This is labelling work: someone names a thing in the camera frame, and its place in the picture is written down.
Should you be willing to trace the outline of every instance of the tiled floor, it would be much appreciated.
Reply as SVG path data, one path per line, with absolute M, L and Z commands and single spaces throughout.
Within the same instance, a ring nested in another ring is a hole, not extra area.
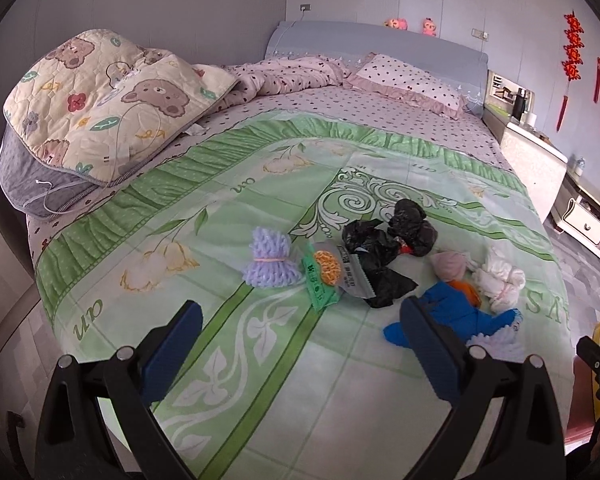
M 600 321 L 600 261 L 568 234 L 557 234 L 547 222 L 545 229 L 560 262 L 570 310 L 571 341 L 591 335 Z M 18 430 L 22 453 L 33 471 L 35 439 L 46 388 L 60 356 L 42 306 L 27 316 L 0 353 L 0 448 L 11 457 L 6 441 L 6 412 L 22 414 L 27 427 Z M 132 456 L 129 469 L 134 470 Z

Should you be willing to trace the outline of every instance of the power outlet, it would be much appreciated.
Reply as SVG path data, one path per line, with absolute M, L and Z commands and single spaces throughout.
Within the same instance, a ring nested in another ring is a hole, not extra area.
M 471 35 L 474 38 L 478 38 L 479 40 L 489 41 L 488 33 L 484 32 L 483 30 L 478 30 L 477 28 L 472 28 Z

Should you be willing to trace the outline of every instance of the toilet paper roll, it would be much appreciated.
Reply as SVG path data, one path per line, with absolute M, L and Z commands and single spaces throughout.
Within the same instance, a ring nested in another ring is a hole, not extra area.
M 529 112 L 526 115 L 526 124 L 528 124 L 532 128 L 535 128 L 536 127 L 536 119 L 537 118 L 538 118 L 538 116 L 536 114 L 533 114 L 533 113 Z

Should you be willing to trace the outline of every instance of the pink doll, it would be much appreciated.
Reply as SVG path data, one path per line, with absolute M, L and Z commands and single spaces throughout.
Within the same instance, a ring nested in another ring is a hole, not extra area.
M 407 30 L 407 20 L 404 18 L 391 18 L 384 22 L 386 27 L 397 28 L 398 30 Z
M 431 18 L 425 18 L 422 22 L 422 33 L 427 36 L 435 36 L 436 35 L 436 24 L 433 23 Z

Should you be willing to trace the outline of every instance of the orange cloth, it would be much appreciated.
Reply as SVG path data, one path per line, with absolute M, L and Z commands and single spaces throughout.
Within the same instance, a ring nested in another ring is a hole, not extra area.
M 462 292 L 469 300 L 469 303 L 471 303 L 474 307 L 480 308 L 482 300 L 480 299 L 478 291 L 475 290 L 474 286 L 471 283 L 462 282 L 460 280 L 451 280 L 447 283 L 451 285 L 455 290 L 459 290 L 460 292 Z

